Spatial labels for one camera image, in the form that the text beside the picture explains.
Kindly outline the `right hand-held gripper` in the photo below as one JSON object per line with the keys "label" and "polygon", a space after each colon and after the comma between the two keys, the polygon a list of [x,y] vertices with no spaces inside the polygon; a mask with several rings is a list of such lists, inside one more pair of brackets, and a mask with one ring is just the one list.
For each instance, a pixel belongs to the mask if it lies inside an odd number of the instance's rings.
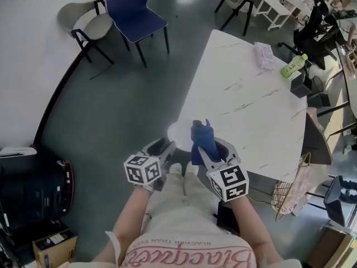
{"label": "right hand-held gripper", "polygon": [[224,202],[240,198],[248,194],[249,177],[242,167],[235,147],[229,142],[216,138],[215,143],[221,160],[212,161],[202,147],[198,147],[199,154],[208,171],[206,176],[216,195]]}

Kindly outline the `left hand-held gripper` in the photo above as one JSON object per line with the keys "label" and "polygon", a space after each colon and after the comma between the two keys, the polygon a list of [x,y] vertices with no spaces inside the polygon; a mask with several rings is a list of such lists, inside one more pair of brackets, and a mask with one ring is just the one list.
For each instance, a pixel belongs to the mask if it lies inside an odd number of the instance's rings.
{"label": "left hand-held gripper", "polygon": [[175,141],[166,141],[162,137],[151,142],[136,155],[131,155],[124,162],[128,182],[161,192],[168,173],[165,166],[175,150]]}

